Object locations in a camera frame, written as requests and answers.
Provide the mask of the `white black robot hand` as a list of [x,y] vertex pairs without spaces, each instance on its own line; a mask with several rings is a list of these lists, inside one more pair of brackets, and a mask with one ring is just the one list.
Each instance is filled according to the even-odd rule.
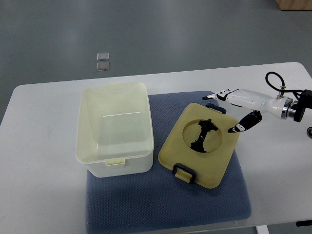
[[255,91],[244,89],[224,90],[207,95],[203,100],[220,100],[237,107],[252,110],[251,113],[243,117],[238,124],[228,129],[228,133],[244,132],[262,120],[262,113],[270,113],[278,119],[287,119],[294,116],[296,102],[289,97],[271,97]]

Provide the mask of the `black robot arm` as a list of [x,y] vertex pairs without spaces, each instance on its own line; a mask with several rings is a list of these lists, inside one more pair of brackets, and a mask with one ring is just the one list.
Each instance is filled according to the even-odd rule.
[[[279,88],[272,85],[269,81],[269,75],[277,76],[281,81]],[[300,89],[286,89],[285,81],[280,74],[276,72],[268,72],[265,75],[266,83],[275,91],[278,92],[276,96],[277,102],[281,105],[281,110],[278,115],[281,119],[292,118],[295,122],[301,122],[305,110],[312,108],[312,91]]]

